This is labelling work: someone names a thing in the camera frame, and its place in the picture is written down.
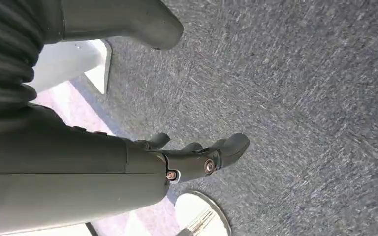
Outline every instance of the white round base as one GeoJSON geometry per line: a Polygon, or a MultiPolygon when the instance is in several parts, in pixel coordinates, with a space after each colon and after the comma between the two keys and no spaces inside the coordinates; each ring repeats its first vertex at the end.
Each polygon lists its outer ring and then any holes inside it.
{"type": "Polygon", "coordinates": [[[176,217],[179,225],[194,236],[231,236],[231,228],[221,209],[210,198],[189,191],[177,198],[176,217]]]}

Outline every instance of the gray prosthetic limb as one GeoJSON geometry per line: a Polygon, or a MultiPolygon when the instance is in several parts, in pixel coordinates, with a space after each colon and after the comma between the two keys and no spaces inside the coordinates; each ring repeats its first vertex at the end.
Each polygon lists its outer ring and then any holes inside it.
{"type": "Polygon", "coordinates": [[[45,43],[123,35],[169,49],[182,32],[159,0],[0,0],[0,235],[151,205],[170,182],[210,175],[243,154],[242,134],[160,151],[164,134],[133,142],[91,133],[29,103],[36,92],[24,83],[45,43]]]}

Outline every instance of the prosthetic hand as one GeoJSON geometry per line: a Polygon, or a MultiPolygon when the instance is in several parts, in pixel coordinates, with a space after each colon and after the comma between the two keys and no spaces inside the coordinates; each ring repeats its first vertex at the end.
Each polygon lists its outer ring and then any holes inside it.
{"type": "Polygon", "coordinates": [[[44,43],[113,35],[172,48],[183,27],[159,0],[0,0],[0,235],[88,222],[154,204],[170,183],[212,174],[249,145],[236,134],[203,148],[66,126],[30,104],[44,43]]]}

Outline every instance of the white object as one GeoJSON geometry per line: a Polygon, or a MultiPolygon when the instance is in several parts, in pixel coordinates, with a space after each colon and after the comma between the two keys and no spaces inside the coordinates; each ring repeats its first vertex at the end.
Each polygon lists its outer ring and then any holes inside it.
{"type": "Polygon", "coordinates": [[[112,49],[105,40],[60,42],[45,45],[34,67],[35,77],[27,85],[42,92],[83,73],[105,94],[112,49]]]}
{"type": "Polygon", "coordinates": [[[176,218],[181,228],[195,236],[231,236],[231,228],[221,209],[206,195],[188,191],[177,198],[176,218]]]}

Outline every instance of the bolt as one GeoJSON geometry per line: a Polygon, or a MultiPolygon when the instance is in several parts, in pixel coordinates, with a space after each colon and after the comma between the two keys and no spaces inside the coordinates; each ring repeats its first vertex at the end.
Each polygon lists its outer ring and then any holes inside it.
{"type": "Polygon", "coordinates": [[[175,171],[168,171],[166,174],[168,180],[173,181],[176,179],[176,172],[175,171]]]}
{"type": "Polygon", "coordinates": [[[214,172],[214,170],[215,170],[214,161],[211,160],[211,159],[206,160],[206,162],[205,162],[205,173],[210,175],[210,174],[212,174],[212,172],[214,172]]]}

